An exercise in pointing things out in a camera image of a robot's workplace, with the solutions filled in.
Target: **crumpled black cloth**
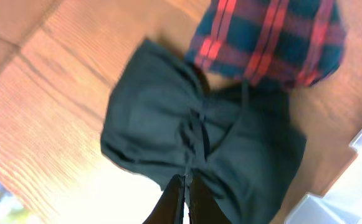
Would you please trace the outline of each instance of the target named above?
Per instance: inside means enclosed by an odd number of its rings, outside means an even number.
[[[185,62],[146,40],[114,88],[102,152],[164,190],[198,175],[232,223],[269,223],[305,148],[288,96],[248,85],[205,94]]]

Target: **wooden floor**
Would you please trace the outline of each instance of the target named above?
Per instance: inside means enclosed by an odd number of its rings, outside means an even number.
[[[127,211],[147,217],[160,191],[132,184],[101,155],[108,96],[146,36],[184,52],[209,0],[0,3],[0,181],[46,223],[141,223]],[[362,1],[341,8],[343,66],[292,93],[293,123],[308,142],[273,223],[305,192],[323,195],[356,156],[348,143],[362,128]]]

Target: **red and navy plaid cloth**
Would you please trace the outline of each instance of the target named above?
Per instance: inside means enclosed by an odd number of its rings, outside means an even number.
[[[253,86],[311,86],[338,69],[345,37],[335,0],[212,0],[186,61]]]

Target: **plaid shirt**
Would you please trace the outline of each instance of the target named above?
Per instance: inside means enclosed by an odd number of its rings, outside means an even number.
[[[253,86],[311,86],[338,69],[345,37],[335,0],[212,0],[186,61]]]

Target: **folded clothing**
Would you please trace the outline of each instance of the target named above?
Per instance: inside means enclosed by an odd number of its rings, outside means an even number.
[[[338,69],[345,37],[335,0],[212,0],[186,61],[254,86],[312,86]]]
[[[231,223],[269,223],[305,148],[285,92],[248,83],[205,94],[184,61],[146,40],[114,88],[101,136],[104,155],[164,190],[199,176]],[[189,192],[185,193],[188,201]]]

